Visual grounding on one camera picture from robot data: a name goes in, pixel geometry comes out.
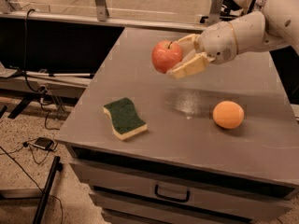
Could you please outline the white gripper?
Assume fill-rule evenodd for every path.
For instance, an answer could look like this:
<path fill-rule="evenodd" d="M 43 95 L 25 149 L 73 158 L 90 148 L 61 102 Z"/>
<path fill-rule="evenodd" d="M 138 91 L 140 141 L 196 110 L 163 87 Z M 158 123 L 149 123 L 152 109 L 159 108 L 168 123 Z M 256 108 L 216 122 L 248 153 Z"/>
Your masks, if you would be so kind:
<path fill-rule="evenodd" d="M 176 79 L 200 73 L 211 62 L 215 64 L 230 62 L 237 55 L 235 31 L 232 24 L 227 21 L 208 26 L 200 36 L 186 35 L 176 43 L 181 47 L 183 57 L 193 51 L 201 52 L 186 62 L 176 64 L 166 72 L 168 76 Z"/>

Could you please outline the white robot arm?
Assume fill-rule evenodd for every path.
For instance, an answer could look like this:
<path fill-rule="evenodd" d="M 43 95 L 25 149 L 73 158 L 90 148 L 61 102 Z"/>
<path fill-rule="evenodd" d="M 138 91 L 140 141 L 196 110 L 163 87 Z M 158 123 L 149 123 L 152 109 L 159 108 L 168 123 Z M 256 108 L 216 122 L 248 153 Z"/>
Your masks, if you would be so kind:
<path fill-rule="evenodd" d="M 299 53 L 299 0 L 258 0 L 258 8 L 249 14 L 210 25 L 177 44 L 183 58 L 167 71 L 173 78 L 197 74 L 211 63 L 227 63 L 245 52 L 290 46 Z"/>

